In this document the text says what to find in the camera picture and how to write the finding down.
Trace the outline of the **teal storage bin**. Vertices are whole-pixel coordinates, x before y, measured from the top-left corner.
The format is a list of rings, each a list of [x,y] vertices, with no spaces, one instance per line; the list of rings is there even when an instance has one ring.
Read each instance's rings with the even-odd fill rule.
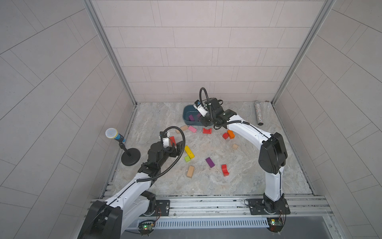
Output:
[[[213,124],[209,122],[209,124],[204,125],[199,121],[201,114],[198,109],[194,107],[194,105],[187,105],[183,110],[183,120],[186,125],[191,126],[212,126]]]

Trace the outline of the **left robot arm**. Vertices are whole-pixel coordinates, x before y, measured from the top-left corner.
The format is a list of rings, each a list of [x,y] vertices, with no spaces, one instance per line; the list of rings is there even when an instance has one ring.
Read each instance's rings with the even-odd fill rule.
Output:
[[[163,141],[151,145],[148,160],[135,177],[114,196],[91,204],[79,239],[119,239],[139,216],[155,210],[155,194],[148,189],[181,158],[184,141],[165,147]]]

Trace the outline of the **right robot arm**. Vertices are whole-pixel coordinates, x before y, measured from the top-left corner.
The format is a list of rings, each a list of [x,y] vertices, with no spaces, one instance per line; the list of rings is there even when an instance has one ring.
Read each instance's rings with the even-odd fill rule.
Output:
[[[288,215],[290,209],[282,190],[282,176],[288,157],[283,136],[271,134],[244,121],[232,110],[224,111],[220,103],[195,101],[194,108],[201,114],[200,122],[207,126],[212,123],[241,135],[260,151],[258,163],[265,171],[266,188],[263,199],[246,199],[244,204],[252,215]]]

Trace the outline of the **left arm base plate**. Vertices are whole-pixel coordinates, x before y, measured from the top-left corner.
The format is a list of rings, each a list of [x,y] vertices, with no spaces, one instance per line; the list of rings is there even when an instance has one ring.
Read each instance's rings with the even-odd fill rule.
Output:
[[[168,216],[170,210],[170,200],[156,200],[149,202],[149,207],[141,217]]]

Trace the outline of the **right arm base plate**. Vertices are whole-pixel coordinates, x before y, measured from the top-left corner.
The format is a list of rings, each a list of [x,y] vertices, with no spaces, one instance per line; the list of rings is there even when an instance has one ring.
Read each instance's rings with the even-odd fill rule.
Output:
[[[265,196],[264,199],[248,199],[246,203],[250,209],[251,215],[283,215],[290,214],[288,202],[281,197],[276,202]]]

